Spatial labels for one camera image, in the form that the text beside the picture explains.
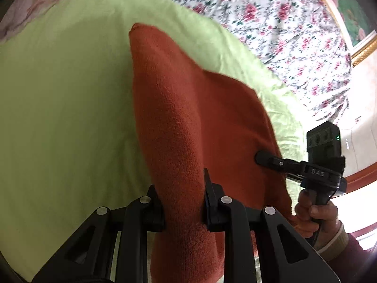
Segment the person's right hand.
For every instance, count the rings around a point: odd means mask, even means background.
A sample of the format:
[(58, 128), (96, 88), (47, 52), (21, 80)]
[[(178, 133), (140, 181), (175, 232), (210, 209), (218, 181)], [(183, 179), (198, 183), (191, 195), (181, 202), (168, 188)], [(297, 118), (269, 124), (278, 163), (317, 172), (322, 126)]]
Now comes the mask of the person's right hand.
[(293, 227), (303, 238), (310, 238), (318, 233), (315, 243), (318, 248), (329, 243), (342, 227), (338, 219), (338, 208), (331, 201), (325, 206), (313, 205), (307, 190), (300, 192), (295, 213), (292, 217)]

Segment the right forearm dark sleeve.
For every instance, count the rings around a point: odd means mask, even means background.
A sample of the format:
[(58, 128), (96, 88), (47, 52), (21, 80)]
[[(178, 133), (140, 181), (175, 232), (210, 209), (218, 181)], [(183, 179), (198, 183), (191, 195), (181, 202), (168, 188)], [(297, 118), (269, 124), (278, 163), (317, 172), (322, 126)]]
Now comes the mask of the right forearm dark sleeve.
[(340, 282), (376, 282), (376, 250), (364, 250), (343, 224), (318, 253)]

